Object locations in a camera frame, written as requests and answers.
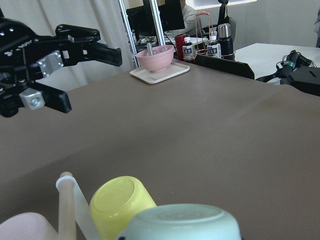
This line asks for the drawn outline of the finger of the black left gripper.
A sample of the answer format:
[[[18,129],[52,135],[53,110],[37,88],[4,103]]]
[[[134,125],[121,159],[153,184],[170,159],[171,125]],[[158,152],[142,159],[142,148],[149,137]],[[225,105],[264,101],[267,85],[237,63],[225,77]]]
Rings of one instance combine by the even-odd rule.
[[[60,89],[44,85],[39,82],[34,82],[30,87],[42,94],[45,102],[45,106],[62,113],[69,113],[72,110],[72,106],[69,100],[68,94]]]
[[[118,47],[108,46],[103,43],[89,43],[86,47],[89,59],[120,67],[123,63],[122,51]]]

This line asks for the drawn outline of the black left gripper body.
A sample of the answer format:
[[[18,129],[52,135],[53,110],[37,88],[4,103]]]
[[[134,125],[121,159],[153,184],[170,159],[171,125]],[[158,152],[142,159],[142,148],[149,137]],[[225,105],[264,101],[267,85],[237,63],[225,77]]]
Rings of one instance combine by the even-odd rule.
[[[36,34],[26,24],[0,18],[0,114],[16,115],[19,108],[45,107],[42,94],[31,84],[53,72],[89,61],[87,45],[100,40],[94,28],[60,24],[55,36]]]

